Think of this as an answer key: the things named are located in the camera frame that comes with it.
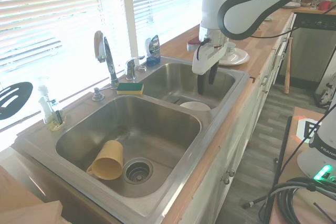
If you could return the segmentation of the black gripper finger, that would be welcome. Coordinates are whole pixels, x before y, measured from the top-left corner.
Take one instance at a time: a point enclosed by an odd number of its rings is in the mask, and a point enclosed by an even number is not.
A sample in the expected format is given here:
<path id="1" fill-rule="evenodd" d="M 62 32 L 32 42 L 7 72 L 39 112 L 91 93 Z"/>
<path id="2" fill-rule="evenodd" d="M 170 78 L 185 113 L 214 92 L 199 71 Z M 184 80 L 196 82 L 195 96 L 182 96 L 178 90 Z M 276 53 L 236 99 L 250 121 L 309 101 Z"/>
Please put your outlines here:
<path id="1" fill-rule="evenodd" d="M 218 69 L 218 62 L 216 62 L 210 69 L 209 77 L 208 77 L 208 83 L 213 84 L 216 74 L 217 74 L 217 69 Z"/>
<path id="2" fill-rule="evenodd" d="M 207 81 L 207 73 L 199 74 L 197 76 L 197 90 L 200 95 L 204 94 Z"/>

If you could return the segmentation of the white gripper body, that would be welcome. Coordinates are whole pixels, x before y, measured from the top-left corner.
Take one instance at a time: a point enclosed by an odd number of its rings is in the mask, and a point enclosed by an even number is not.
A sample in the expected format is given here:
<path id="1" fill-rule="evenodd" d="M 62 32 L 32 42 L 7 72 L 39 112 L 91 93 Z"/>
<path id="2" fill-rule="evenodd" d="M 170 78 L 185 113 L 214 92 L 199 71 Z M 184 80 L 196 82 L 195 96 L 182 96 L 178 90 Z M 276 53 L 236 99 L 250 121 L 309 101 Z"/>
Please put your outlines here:
<path id="1" fill-rule="evenodd" d="M 192 72 L 198 75 L 205 74 L 213 65 L 224 57 L 228 43 L 216 48 L 211 44 L 210 39 L 205 39 L 200 43 L 194 53 Z"/>

